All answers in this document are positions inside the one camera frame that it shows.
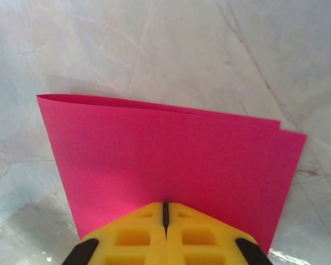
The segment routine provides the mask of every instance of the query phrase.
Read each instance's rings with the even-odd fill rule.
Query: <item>folded pink paper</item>
[[[178,202],[268,251],[306,135],[279,122],[131,100],[38,103],[80,237],[152,202]]]

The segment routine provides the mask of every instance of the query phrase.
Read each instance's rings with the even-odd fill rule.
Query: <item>white marble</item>
[[[307,133],[270,259],[331,265],[331,1],[0,0],[0,264],[60,264],[78,242],[39,93],[274,118]]]

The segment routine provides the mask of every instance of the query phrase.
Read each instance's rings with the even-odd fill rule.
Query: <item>table surface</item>
[[[269,257],[331,264],[331,1],[0,0],[0,264],[60,264],[78,242],[40,93],[259,116],[308,134]]]

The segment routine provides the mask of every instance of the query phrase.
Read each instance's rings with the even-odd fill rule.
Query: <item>black rubber corner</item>
[[[92,238],[76,245],[62,265],[88,265],[98,244],[98,239]]]
[[[237,238],[236,244],[248,262],[248,265],[273,265],[259,245],[244,238]]]
[[[169,226],[169,203],[163,203],[163,226],[165,237],[167,238],[168,226]]]

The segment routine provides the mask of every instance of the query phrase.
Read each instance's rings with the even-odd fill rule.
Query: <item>pink paper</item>
[[[272,120],[122,99],[42,95],[38,103],[80,237],[168,201],[268,251],[306,135]]]

